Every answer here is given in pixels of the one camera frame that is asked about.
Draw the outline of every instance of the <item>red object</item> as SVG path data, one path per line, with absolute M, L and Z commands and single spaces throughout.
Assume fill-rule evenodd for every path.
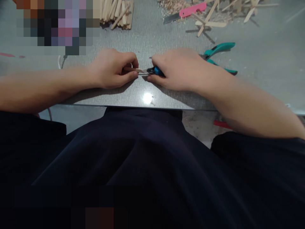
M 12 55 L 12 54 L 7 54 L 7 53 L 3 53 L 3 52 L 0 52 L 0 56 L 15 57 L 15 56 Z
M 224 128 L 227 128 L 227 129 L 233 129 L 226 122 L 215 120 L 213 124 L 214 124 L 214 126 L 224 127 Z
M 179 16 L 182 18 L 185 18 L 185 17 L 191 16 L 192 13 L 196 13 L 197 11 L 200 11 L 200 12 L 204 11 L 206 9 L 206 7 L 207 7 L 206 3 L 200 3 L 195 6 L 191 6 L 191 7 L 185 8 L 183 10 L 180 10 Z

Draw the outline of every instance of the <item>pink utility knife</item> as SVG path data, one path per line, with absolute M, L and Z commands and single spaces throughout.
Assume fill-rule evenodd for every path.
M 198 5 L 185 8 L 183 10 L 180 10 L 179 13 L 176 13 L 176 14 L 173 14 L 171 16 L 164 18 L 163 24 L 178 20 L 180 18 L 185 18 L 185 17 L 191 16 L 192 13 L 196 13 L 197 11 L 202 12 L 206 9 L 206 7 L 207 7 L 206 3 L 200 3 Z

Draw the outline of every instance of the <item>hand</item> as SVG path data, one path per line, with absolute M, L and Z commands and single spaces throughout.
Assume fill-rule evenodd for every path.
M 202 90 L 208 90 L 217 83 L 219 76 L 227 76 L 221 67 L 206 62 L 197 52 L 188 48 L 173 49 L 162 55 L 154 55 L 152 63 L 158 66 L 166 77 L 151 75 L 147 80 L 175 91 L 202 94 Z
M 133 52 L 103 49 L 87 69 L 96 87 L 113 89 L 138 78 L 137 72 L 122 71 L 124 67 L 131 66 L 139 67 L 138 59 Z

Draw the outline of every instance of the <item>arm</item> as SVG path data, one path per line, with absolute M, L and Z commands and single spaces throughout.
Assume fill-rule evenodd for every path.
M 305 139 L 301 121 L 281 101 L 204 61 L 195 51 L 171 50 L 154 55 L 152 62 L 166 78 L 152 75 L 148 81 L 206 97 L 237 132 L 256 137 Z
M 117 88 L 136 79 L 136 72 L 122 74 L 125 66 L 138 68 L 134 53 L 105 49 L 88 66 L 0 77 L 0 110 L 35 114 L 81 90 Z

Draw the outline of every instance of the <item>floor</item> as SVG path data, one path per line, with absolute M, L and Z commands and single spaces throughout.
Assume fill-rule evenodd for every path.
M 91 106 L 55 105 L 50 108 L 53 121 L 67 125 L 70 133 L 82 125 L 101 118 L 106 108 Z M 40 118 L 50 120 L 48 110 L 39 113 Z M 211 111 L 183 111 L 183 124 L 187 132 L 195 136 L 207 147 L 211 147 L 214 137 L 220 130 L 213 125 L 217 112 Z

